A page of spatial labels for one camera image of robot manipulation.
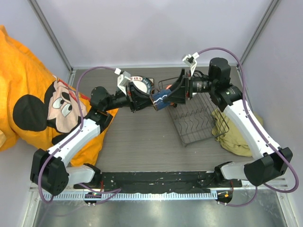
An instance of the dish rack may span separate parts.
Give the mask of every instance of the dish rack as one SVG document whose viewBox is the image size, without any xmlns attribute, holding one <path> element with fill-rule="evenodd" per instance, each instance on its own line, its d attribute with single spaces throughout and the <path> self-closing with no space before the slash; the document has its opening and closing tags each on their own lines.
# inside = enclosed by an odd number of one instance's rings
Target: dish rack
<svg viewBox="0 0 303 227">
<path fill-rule="evenodd" d="M 173 84 L 176 78 L 161 80 L 160 89 L 166 89 L 168 85 Z M 227 122 L 219 111 L 217 115 L 216 134 L 212 134 L 212 129 L 216 124 L 212 112 L 217 106 L 212 103 L 208 93 L 197 93 L 185 105 L 177 105 L 177 107 L 169 106 L 168 112 L 176 127 L 178 135 L 183 146 L 202 141 L 209 138 L 221 136 L 229 131 Z"/>
</svg>

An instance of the gray wall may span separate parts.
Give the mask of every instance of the gray wall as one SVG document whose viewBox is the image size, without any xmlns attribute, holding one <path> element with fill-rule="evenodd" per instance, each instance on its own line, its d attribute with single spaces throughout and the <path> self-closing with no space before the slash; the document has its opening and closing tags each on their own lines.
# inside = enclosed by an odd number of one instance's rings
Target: gray wall
<svg viewBox="0 0 303 227">
<path fill-rule="evenodd" d="M 27 0 L 5 0 L 0 24 L 8 34 L 27 46 L 57 77 L 68 78 L 68 70 L 55 50 Z"/>
<path fill-rule="evenodd" d="M 26 0 L 5 1 L 0 7 L 0 24 L 5 25 L 10 36 L 29 47 L 53 74 L 67 79 L 64 63 Z M 15 147 L 0 152 L 1 226 L 16 227 L 23 218 L 35 150 L 19 140 Z"/>
<path fill-rule="evenodd" d="M 289 146 L 303 182 L 303 1 L 283 0 L 244 64 L 254 110 L 282 147 Z M 287 173 L 294 184 L 292 174 Z M 296 210 L 303 209 L 303 188 L 289 195 Z"/>
<path fill-rule="evenodd" d="M 181 64 L 184 54 L 221 46 L 241 56 L 271 0 L 38 0 L 69 62 Z M 217 52 L 203 54 L 209 63 Z M 228 55 L 220 53 L 234 62 Z"/>
</svg>

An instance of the mickey mouse ear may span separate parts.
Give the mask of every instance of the mickey mouse ear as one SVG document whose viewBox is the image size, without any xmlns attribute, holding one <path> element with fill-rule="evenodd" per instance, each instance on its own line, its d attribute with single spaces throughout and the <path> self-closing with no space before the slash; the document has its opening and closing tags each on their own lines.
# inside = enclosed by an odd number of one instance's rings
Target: mickey mouse ear
<svg viewBox="0 0 303 227">
<path fill-rule="evenodd" d="M 14 106 L 13 120 L 22 130 L 43 131 L 47 127 L 47 114 L 48 110 L 39 98 L 24 95 Z"/>
</svg>

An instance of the mickey mouse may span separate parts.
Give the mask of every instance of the mickey mouse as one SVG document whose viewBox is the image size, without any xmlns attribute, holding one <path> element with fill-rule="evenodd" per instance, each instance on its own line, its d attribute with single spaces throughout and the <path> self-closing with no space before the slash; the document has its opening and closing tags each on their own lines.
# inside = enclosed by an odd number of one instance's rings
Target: mickey mouse
<svg viewBox="0 0 303 227">
<path fill-rule="evenodd" d="M 87 114 L 85 105 L 80 101 L 83 116 Z M 47 89 L 44 103 L 33 95 L 22 96 L 13 109 L 13 120 L 22 130 L 44 131 L 47 126 L 58 133 L 52 144 L 63 140 L 80 124 L 80 111 L 75 91 L 60 79 L 56 79 Z"/>
</svg>

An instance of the metal corner post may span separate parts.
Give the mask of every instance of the metal corner post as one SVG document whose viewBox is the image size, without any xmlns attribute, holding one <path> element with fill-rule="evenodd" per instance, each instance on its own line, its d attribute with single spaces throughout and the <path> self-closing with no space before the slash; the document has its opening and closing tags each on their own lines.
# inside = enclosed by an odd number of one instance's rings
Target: metal corner post
<svg viewBox="0 0 303 227">
<path fill-rule="evenodd" d="M 263 32 L 264 28 L 266 27 L 267 22 L 270 20 L 271 16 L 274 14 L 276 8 L 278 7 L 281 0 L 272 0 L 269 4 L 268 8 L 265 11 L 265 14 L 263 15 L 260 23 L 257 26 L 257 29 L 255 30 L 254 35 L 250 39 L 247 47 L 245 48 L 245 51 L 240 59 L 240 62 L 243 64 L 245 60 L 247 59 L 250 51 L 252 50 L 253 46 L 259 39 L 261 33 Z"/>
<path fill-rule="evenodd" d="M 59 53 L 60 57 L 62 58 L 66 68 L 71 73 L 72 72 L 72 66 L 71 66 L 70 62 L 68 61 L 62 47 L 60 46 L 55 34 L 53 33 L 53 30 L 52 30 L 51 26 L 47 22 L 47 20 L 46 20 L 44 14 L 43 14 L 38 2 L 37 2 L 37 0 L 28 0 L 28 2 L 32 6 L 35 14 L 37 15 L 40 23 L 42 24 L 43 28 L 45 29 L 48 37 L 50 38 L 54 47 L 56 48 L 57 52 Z"/>
</svg>

